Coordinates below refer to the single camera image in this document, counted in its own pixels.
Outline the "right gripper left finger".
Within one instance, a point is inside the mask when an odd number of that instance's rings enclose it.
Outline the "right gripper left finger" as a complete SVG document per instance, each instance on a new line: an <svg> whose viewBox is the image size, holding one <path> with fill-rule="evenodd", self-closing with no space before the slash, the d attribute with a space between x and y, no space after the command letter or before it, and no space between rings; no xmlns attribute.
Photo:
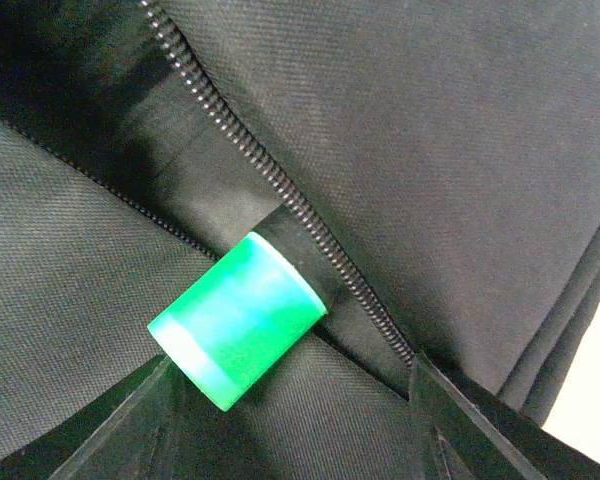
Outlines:
<svg viewBox="0 0 600 480"><path fill-rule="evenodd" d="M157 356L0 460L0 479L173 479L184 378Z"/></svg>

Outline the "black student bag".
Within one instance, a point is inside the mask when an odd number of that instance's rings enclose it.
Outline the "black student bag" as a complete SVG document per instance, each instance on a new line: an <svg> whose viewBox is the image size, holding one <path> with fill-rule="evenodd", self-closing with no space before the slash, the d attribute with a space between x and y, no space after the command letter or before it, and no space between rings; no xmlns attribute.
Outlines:
<svg viewBox="0 0 600 480"><path fill-rule="evenodd" d="M280 206L344 291L222 411L148 325ZM543 430L599 303L600 1L0 1L0 460L164 356L173 479L427 479L414 358Z"/></svg>

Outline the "green black highlighter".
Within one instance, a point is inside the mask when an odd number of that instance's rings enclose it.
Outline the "green black highlighter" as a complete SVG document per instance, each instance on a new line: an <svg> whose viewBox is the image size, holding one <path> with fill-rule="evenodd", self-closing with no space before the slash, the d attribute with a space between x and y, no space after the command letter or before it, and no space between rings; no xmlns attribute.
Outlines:
<svg viewBox="0 0 600 480"><path fill-rule="evenodd" d="M158 345L229 410L342 296L335 269L280 206L148 325Z"/></svg>

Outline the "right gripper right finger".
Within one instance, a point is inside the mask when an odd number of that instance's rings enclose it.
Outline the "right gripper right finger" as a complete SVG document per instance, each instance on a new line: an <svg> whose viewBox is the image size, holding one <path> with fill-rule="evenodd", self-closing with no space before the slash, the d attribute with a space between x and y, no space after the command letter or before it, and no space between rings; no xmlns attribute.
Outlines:
<svg viewBox="0 0 600 480"><path fill-rule="evenodd" d="M414 358L409 400L427 479L451 479L449 446L474 479L600 479L600 464L473 380Z"/></svg>

